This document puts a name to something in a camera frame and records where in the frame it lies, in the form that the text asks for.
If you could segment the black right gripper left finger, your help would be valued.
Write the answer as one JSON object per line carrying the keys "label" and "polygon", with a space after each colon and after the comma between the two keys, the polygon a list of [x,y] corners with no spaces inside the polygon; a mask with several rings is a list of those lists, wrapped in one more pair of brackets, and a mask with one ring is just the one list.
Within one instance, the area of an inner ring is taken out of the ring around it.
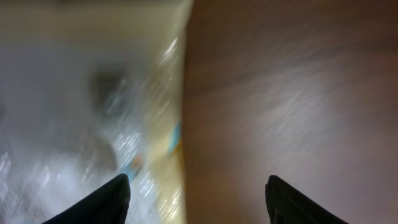
{"label": "black right gripper left finger", "polygon": [[44,224],[124,224],[131,190],[126,174],[119,174]]}

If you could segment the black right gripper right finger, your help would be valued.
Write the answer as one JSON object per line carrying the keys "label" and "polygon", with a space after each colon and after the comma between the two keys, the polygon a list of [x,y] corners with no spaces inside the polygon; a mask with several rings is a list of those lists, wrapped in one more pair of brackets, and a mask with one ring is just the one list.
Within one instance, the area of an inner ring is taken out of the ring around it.
{"label": "black right gripper right finger", "polygon": [[271,224],[348,224],[276,175],[265,186]]}

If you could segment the yellow noodle packet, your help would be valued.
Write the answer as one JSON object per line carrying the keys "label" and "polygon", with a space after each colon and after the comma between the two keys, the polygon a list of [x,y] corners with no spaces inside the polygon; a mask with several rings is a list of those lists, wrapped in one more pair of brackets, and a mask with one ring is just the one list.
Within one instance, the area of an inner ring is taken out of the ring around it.
{"label": "yellow noodle packet", "polygon": [[1,2],[1,222],[44,223],[126,174],[125,223],[185,223],[191,1]]}

